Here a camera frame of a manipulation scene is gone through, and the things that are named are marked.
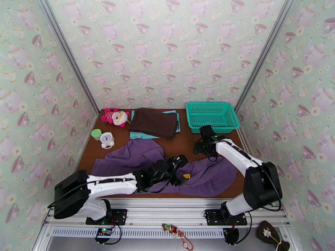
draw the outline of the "wooden table surface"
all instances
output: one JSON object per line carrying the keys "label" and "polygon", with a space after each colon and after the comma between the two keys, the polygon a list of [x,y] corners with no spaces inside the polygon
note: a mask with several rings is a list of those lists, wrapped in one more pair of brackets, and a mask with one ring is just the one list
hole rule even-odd
{"label": "wooden table surface", "polygon": [[[189,162],[193,162],[196,160],[206,158],[203,155],[194,155],[193,154],[193,146],[199,138],[201,138],[200,134],[191,133],[191,129],[187,123],[186,110],[185,109],[177,109],[180,118],[180,128],[181,132],[176,133],[173,140],[165,140],[162,138],[155,139],[155,141],[163,147],[164,156],[172,157],[178,156],[180,154],[184,154]],[[129,131],[127,131],[126,127],[122,128],[119,126],[115,126],[113,124],[105,123],[101,121],[101,116],[104,115],[104,110],[100,112],[99,118],[94,128],[101,129],[104,132],[112,132],[114,136],[115,145],[108,150],[101,148],[101,142],[94,140],[90,137],[88,144],[85,148],[84,154],[81,158],[77,170],[86,170],[87,174],[90,174],[96,159],[103,159],[108,152],[117,150],[118,148],[126,145],[129,138]],[[232,131],[227,135],[230,139],[232,139],[236,145],[242,148],[242,144],[240,138],[236,130]],[[244,178],[240,172],[238,172],[234,183],[226,189],[223,193],[216,196],[216,198],[234,198],[239,195],[243,191],[243,182]],[[114,195],[113,197],[135,197],[135,198],[195,198],[195,196],[188,195],[180,195],[180,194],[137,194],[137,195]]]}

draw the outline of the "white alarm clock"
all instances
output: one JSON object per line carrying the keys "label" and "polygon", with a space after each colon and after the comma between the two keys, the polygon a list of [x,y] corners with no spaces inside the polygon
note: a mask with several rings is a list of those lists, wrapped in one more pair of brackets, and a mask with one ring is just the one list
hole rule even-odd
{"label": "white alarm clock", "polygon": [[110,149],[114,146],[114,137],[111,132],[103,133],[100,136],[100,141],[103,149]]}

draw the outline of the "pink stuffed toy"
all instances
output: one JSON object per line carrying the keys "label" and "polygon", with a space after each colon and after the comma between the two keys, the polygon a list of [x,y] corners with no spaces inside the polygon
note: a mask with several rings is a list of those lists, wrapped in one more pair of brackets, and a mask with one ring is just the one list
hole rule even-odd
{"label": "pink stuffed toy", "polygon": [[111,112],[110,109],[105,109],[105,115],[101,117],[103,122],[108,122],[110,124],[119,125],[120,127],[124,127],[126,122],[128,121],[129,112],[118,111],[118,109],[114,109],[114,112]]}

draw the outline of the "green plastic basket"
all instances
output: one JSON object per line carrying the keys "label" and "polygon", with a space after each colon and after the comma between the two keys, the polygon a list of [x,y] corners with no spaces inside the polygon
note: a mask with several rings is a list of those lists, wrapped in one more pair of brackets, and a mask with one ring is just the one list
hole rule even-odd
{"label": "green plastic basket", "polygon": [[215,133],[229,133],[240,127],[233,106],[228,102],[188,102],[186,104],[188,126],[192,133],[211,125]]}

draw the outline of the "floral wallpaper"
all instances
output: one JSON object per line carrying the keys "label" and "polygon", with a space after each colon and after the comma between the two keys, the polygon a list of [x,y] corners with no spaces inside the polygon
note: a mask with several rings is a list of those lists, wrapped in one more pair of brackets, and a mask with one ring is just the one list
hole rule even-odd
{"label": "floral wallpaper", "polygon": [[335,250],[335,0],[299,0],[239,112],[303,250]]}
{"label": "floral wallpaper", "polygon": [[284,0],[49,0],[100,108],[235,105]]}
{"label": "floral wallpaper", "polygon": [[34,0],[0,0],[0,250],[31,250],[95,113]]}

